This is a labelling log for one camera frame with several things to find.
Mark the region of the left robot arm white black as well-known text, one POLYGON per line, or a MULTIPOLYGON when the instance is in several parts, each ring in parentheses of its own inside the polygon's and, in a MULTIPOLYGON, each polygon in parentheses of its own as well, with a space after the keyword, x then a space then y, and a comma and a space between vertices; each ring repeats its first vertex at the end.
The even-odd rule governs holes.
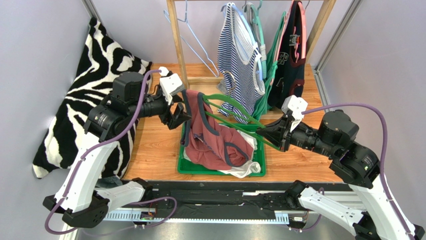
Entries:
POLYGON ((146 88, 153 73, 121 73, 113 80, 112 91, 89 112, 82 145, 66 180, 56 194, 43 201, 51 214, 62 215, 70 231, 94 228, 118 208, 155 202, 152 186, 140 178, 113 188, 96 188, 109 156, 136 120, 158 116, 173 130, 191 118, 179 97, 185 88, 179 75, 159 68, 159 84, 151 95, 146 88))

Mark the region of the light blue wire hanger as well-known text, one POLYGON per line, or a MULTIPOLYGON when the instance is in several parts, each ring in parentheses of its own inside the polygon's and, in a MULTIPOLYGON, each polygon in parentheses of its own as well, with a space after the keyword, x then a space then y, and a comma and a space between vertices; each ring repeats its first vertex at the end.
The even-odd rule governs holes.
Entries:
MULTIPOLYGON (((190 0, 174 1, 186 67, 192 63, 203 64, 209 76, 219 77, 220 72, 213 56, 216 51, 203 43, 211 33, 208 21, 212 18, 209 11, 203 9, 206 5, 201 0, 196 0, 195 9, 191 9, 190 0)), ((167 4, 163 14, 171 26, 167 4)))

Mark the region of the red tank top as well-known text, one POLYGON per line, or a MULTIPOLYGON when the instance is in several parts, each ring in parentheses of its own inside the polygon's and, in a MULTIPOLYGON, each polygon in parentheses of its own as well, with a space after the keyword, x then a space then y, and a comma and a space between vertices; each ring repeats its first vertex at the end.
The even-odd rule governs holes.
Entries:
POLYGON ((204 94, 184 90, 182 97, 191 119, 183 125, 181 145, 189 160, 209 170, 227 171, 241 167, 253 157, 254 147, 234 128, 220 125, 204 102, 204 94))

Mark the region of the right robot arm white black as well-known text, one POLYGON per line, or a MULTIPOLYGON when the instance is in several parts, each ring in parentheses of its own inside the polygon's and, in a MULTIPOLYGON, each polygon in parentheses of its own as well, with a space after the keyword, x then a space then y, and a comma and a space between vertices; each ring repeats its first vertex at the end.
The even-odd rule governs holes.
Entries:
POLYGON ((299 180, 284 193, 291 206, 319 213, 357 240, 420 240, 425 236, 422 226, 410 223, 393 208, 380 178, 380 160, 355 141, 359 126, 347 114, 342 110, 327 112, 318 129, 305 123, 292 127, 293 122, 288 112, 256 133, 282 152, 296 146, 328 157, 330 169, 354 191, 365 209, 343 205, 299 180))

